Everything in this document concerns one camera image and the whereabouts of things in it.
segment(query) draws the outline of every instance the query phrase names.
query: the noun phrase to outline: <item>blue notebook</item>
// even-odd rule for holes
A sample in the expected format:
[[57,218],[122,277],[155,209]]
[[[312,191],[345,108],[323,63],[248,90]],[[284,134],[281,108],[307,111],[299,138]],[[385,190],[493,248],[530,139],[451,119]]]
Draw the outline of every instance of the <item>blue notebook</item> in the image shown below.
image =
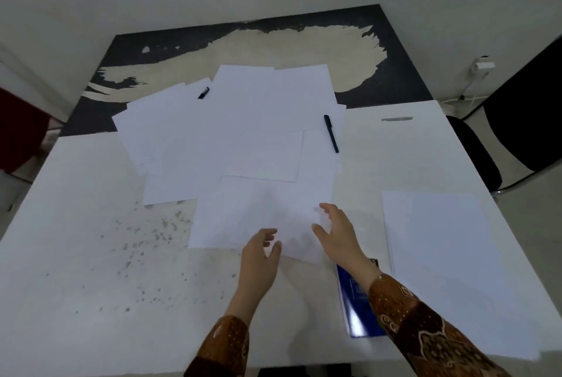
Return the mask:
[[338,266],[343,317],[352,338],[386,335],[369,304],[369,297],[343,268]]

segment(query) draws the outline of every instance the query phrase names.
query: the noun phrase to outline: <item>stack of paper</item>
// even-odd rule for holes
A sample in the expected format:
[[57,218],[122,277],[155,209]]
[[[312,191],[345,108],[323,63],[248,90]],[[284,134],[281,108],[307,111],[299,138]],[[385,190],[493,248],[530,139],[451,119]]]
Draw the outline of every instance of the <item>stack of paper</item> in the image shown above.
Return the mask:
[[212,83],[143,97],[114,121],[147,175],[144,204],[198,199],[191,248],[239,248],[276,227],[284,255],[319,262],[310,226],[325,223],[318,204],[331,200],[341,172],[324,115],[338,139],[344,111],[326,65],[221,66]]
[[487,354],[537,359],[480,203],[471,195],[383,192],[393,275]]

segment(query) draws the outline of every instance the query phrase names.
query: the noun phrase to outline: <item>person's left hand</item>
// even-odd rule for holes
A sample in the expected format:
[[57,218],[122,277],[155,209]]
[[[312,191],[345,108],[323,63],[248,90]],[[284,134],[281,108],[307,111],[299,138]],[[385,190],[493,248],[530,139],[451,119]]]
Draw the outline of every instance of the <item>person's left hand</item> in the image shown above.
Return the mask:
[[273,245],[269,257],[266,257],[263,251],[263,248],[273,241],[275,233],[277,229],[260,229],[242,250],[238,291],[257,303],[269,291],[277,275],[281,241]]

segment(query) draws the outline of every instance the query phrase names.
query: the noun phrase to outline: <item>red object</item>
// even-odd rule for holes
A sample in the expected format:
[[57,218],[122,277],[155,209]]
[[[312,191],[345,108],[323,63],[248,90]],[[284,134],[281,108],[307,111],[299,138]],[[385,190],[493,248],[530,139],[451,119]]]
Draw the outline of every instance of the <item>red object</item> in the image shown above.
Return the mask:
[[14,172],[45,138],[50,116],[0,88],[0,169]]

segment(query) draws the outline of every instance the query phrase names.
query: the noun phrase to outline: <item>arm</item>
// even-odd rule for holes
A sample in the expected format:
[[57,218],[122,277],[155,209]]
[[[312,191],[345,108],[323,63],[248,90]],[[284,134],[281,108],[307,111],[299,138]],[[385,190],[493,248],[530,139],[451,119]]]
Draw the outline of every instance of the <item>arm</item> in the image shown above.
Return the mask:
[[369,293],[376,318],[419,377],[509,376],[463,333],[371,263],[342,210],[333,204],[322,203],[320,207],[332,221],[329,234],[320,225],[313,225],[324,251]]
[[275,281],[281,242],[273,245],[269,257],[263,247],[270,245],[277,229],[261,229],[242,250],[238,288],[184,377],[234,377],[244,375],[249,350],[249,324],[261,299]]

